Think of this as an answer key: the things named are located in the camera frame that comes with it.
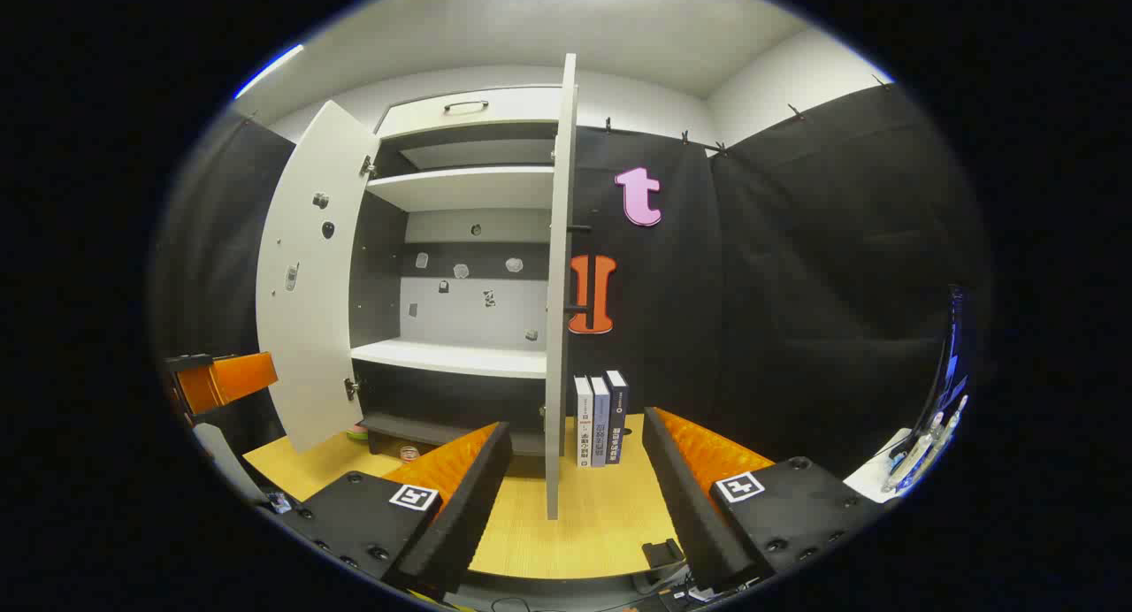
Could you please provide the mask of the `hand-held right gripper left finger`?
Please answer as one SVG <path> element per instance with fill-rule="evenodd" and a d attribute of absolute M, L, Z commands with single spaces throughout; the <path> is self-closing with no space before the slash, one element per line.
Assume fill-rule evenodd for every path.
<path fill-rule="evenodd" d="M 513 458 L 501 420 L 441 443 L 383 479 L 344 472 L 309 498 L 284 494 L 276 527 L 365 580 L 421 595 L 456 592 Z"/>

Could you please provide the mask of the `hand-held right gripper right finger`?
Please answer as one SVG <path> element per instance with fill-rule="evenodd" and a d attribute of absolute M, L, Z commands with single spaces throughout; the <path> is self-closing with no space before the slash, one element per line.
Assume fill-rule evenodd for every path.
<path fill-rule="evenodd" d="M 777 581 L 887 512 L 807 456 L 771 462 L 667 410 L 644 410 L 642 441 L 700 588 Z"/>

